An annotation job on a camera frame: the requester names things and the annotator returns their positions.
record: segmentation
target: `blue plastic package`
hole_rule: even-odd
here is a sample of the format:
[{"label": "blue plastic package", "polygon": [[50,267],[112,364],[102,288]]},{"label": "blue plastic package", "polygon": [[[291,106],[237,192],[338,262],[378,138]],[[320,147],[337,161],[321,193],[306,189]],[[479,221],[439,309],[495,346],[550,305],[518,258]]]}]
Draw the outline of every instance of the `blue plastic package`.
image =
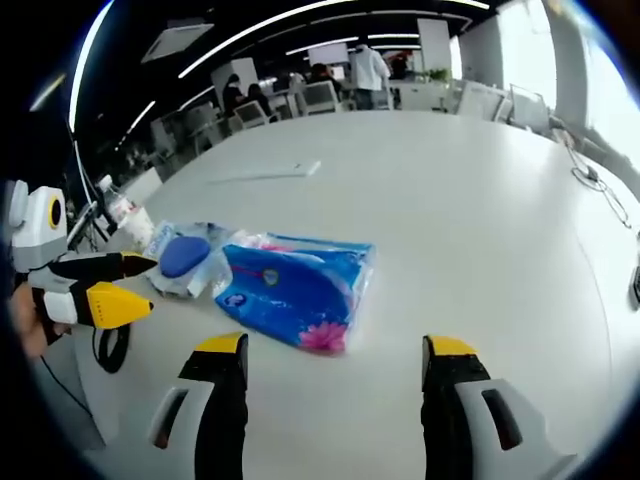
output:
[{"label": "blue plastic package", "polygon": [[222,248],[230,281],[214,290],[220,308],[290,345],[344,352],[372,272],[373,246],[271,234],[239,239]]}]

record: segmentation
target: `white table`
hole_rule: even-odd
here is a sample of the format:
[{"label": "white table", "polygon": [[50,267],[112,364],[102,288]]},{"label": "white table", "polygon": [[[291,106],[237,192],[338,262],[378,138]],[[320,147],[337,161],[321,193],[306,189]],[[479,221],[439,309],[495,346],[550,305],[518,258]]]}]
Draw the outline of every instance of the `white table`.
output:
[{"label": "white table", "polygon": [[[321,160],[310,178],[215,183],[238,169]],[[627,302],[640,206],[578,183],[558,145],[506,125],[427,112],[319,115],[231,137],[147,204],[159,222],[373,242],[376,270],[358,335],[341,358],[250,333],[245,478],[422,478],[421,339],[459,337],[546,415],[549,437],[587,453],[620,411],[640,365],[640,314]],[[241,329],[209,295],[161,299],[134,325],[116,375],[74,332],[102,435],[128,402],[179,373],[204,338]]]}]

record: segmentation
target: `white chair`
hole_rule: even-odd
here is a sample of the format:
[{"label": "white chair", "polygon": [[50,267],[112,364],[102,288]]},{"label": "white chair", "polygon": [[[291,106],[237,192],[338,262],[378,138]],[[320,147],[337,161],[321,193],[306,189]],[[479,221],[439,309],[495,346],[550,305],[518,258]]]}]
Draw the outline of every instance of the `white chair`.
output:
[{"label": "white chair", "polygon": [[305,86],[302,90],[302,99],[305,115],[343,111],[331,80]]},{"label": "white chair", "polygon": [[496,111],[496,116],[494,117],[493,121],[497,123],[507,123],[512,111],[513,102],[509,97],[504,97],[502,99],[502,103]]},{"label": "white chair", "polygon": [[500,107],[507,95],[504,90],[468,81],[462,92],[458,115],[493,122],[498,118]]},{"label": "white chair", "polygon": [[513,101],[512,125],[530,128],[534,133],[545,137],[551,135],[549,110],[542,95],[511,85],[511,99]]},{"label": "white chair", "polygon": [[264,113],[257,100],[239,106],[234,112],[242,122],[244,130],[269,123],[269,117]]}]

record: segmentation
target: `ceiling light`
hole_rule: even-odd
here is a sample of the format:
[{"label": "ceiling light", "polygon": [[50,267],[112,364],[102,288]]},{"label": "ceiling light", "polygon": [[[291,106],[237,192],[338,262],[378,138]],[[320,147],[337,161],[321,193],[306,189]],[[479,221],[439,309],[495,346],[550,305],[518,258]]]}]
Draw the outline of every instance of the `ceiling light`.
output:
[{"label": "ceiling light", "polygon": [[278,33],[274,33],[273,35],[269,35],[268,37],[264,37],[261,40],[258,40],[256,43],[266,42],[267,40],[271,40],[272,38],[279,37],[280,35],[284,35],[285,33],[295,32],[296,30],[300,30],[301,28],[306,27],[306,25],[298,25],[297,27],[288,28]]},{"label": "ceiling light", "polygon": [[365,17],[367,15],[368,15],[367,12],[348,13],[347,15],[338,15],[336,17],[327,17],[327,18],[321,18],[319,20],[314,20],[313,22],[311,22],[311,25],[317,25],[319,23],[324,23],[324,22],[333,22],[334,20],[343,20],[345,18]]},{"label": "ceiling light", "polygon": [[232,56],[232,57],[237,57],[237,56],[238,56],[238,55],[240,55],[241,53],[246,52],[247,50],[249,50],[250,48],[253,48],[253,47],[255,47],[255,46],[256,46],[256,44],[255,44],[255,43],[252,43],[251,45],[247,45],[246,47],[243,47],[243,48],[241,48],[240,50],[237,50],[237,51],[233,52],[233,53],[231,54],[231,56]]},{"label": "ceiling light", "polygon": [[429,10],[375,10],[371,12],[371,15],[432,15],[439,17],[438,12],[431,12]]},{"label": "ceiling light", "polygon": [[82,50],[80,50],[80,57],[78,58],[78,64],[76,65],[76,73],[73,75],[73,85],[71,86],[71,101],[69,102],[69,128],[71,132],[75,132],[76,128],[76,110],[78,108],[78,95],[80,94],[80,82],[82,82],[82,74],[84,73],[84,67],[87,64],[87,58],[89,58],[89,51],[91,45],[98,34],[100,25],[107,16],[109,9],[113,5],[113,0],[107,3],[100,13],[93,21],[89,33],[87,33],[84,43],[82,44]]},{"label": "ceiling light", "polygon": [[153,106],[156,104],[156,101],[154,100],[153,102],[151,102],[149,105],[147,105],[147,108],[145,108],[142,113],[140,115],[138,115],[138,118],[136,118],[133,123],[131,124],[131,126],[129,127],[129,130],[127,130],[127,134],[131,133],[131,130],[133,130],[134,128],[136,128],[136,125],[138,125],[138,123],[140,123],[140,120],[142,120],[142,117],[144,117],[147,112],[149,110],[151,110],[153,108]]},{"label": "ceiling light", "polygon": [[60,84],[64,81],[65,78],[67,78],[67,74],[63,73],[58,78],[56,78],[53,82],[51,82],[51,85],[49,85],[44,90],[44,92],[42,92],[38,96],[38,98],[36,98],[36,101],[33,102],[33,105],[31,105],[31,108],[29,109],[29,111],[30,112],[35,112],[36,110],[38,110],[42,106],[44,101],[47,99],[47,97],[49,95],[51,95],[53,93],[53,91],[60,86]]},{"label": "ceiling light", "polygon": [[453,13],[443,12],[443,13],[440,14],[440,16],[442,16],[444,18],[454,18],[456,20],[464,20],[466,23],[460,29],[461,32],[465,32],[467,30],[467,28],[469,28],[469,25],[471,25],[473,23],[473,18],[463,17],[462,15],[455,15]]},{"label": "ceiling light", "polygon": [[420,50],[420,45],[374,45],[374,50]]},{"label": "ceiling light", "polygon": [[337,43],[347,43],[347,42],[356,42],[358,37],[347,37],[347,38],[339,38],[337,40],[330,40],[328,42],[316,43],[315,45],[309,45],[308,47],[296,48],[295,50],[291,50],[287,52],[287,55],[293,55],[295,53],[304,52],[306,50],[311,50],[312,48],[318,47],[326,47],[327,45],[335,45]]},{"label": "ceiling light", "polygon": [[476,0],[445,0],[445,2],[464,3],[465,5],[471,5],[472,7],[482,8],[483,10],[489,10],[489,5],[482,2],[476,2]]},{"label": "ceiling light", "polygon": [[420,38],[418,33],[381,33],[369,35],[369,40],[377,40],[381,38]]},{"label": "ceiling light", "polygon": [[200,92],[198,95],[196,95],[195,97],[190,98],[189,100],[187,100],[186,102],[184,102],[182,104],[182,106],[178,109],[179,112],[181,112],[182,110],[184,110],[184,107],[186,107],[187,105],[191,104],[194,100],[197,100],[198,98],[200,98],[202,95],[204,95],[207,92],[210,92],[211,90],[213,90],[215,87],[215,85],[211,85],[209,88],[207,88],[206,90],[203,90],[202,92]]},{"label": "ceiling light", "polygon": [[260,30],[261,28],[264,28],[267,25],[271,25],[273,23],[279,22],[280,20],[284,20],[285,18],[289,18],[289,17],[292,17],[294,15],[298,15],[300,13],[308,12],[310,10],[315,10],[316,8],[328,7],[330,5],[336,5],[338,3],[353,2],[353,1],[355,1],[355,0],[324,0],[322,2],[316,2],[316,3],[312,3],[310,5],[305,5],[304,7],[295,8],[293,10],[289,10],[288,12],[281,13],[280,15],[276,15],[275,17],[268,18],[267,20],[264,20],[263,22],[257,23],[254,26],[249,27],[249,28],[241,31],[240,33],[234,35],[233,37],[228,38],[227,40],[225,40],[224,42],[219,44],[217,47],[212,48],[207,53],[205,53],[203,56],[201,56],[198,60],[196,60],[191,65],[189,65],[187,68],[185,68],[182,71],[182,73],[180,73],[180,75],[178,75],[178,78],[186,77],[187,75],[189,75],[189,73],[191,73],[193,70],[198,68],[207,59],[211,58],[213,55],[218,53],[223,48],[228,47],[232,43],[237,42],[241,38],[246,37],[250,33],[253,33],[255,31],[257,31],[257,30]]}]

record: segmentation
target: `black ceiling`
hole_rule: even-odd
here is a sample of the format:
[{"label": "black ceiling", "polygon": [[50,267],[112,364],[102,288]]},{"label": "black ceiling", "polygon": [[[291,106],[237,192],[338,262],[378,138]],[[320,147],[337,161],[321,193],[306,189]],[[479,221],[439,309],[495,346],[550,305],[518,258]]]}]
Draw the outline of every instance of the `black ceiling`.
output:
[{"label": "black ceiling", "polygon": [[[149,118],[168,113],[210,85],[210,73],[234,56],[252,56],[259,76],[277,74],[299,62],[304,55],[287,57],[288,50],[359,33],[417,33],[416,17],[445,15],[452,35],[472,28],[495,14],[504,0],[483,0],[489,10],[443,0],[357,0],[305,12],[258,30],[221,50],[184,79],[178,75],[194,60],[222,41],[267,18],[298,8],[313,0],[244,2],[213,0],[158,0],[154,2],[115,0],[90,52],[78,100],[77,129],[93,145],[117,141],[152,100],[157,103]],[[48,81],[60,72],[67,78],[48,101],[47,109],[66,117],[71,80],[82,40],[104,1],[23,2],[16,21],[33,32],[29,44],[16,58],[21,75],[13,101],[26,112]],[[379,11],[415,10],[429,14],[376,14]],[[358,13],[313,23],[329,17]],[[457,15],[465,18],[450,18]],[[185,51],[141,64],[140,60],[170,20],[200,18],[215,26]],[[382,40],[381,43],[407,43]]]}]

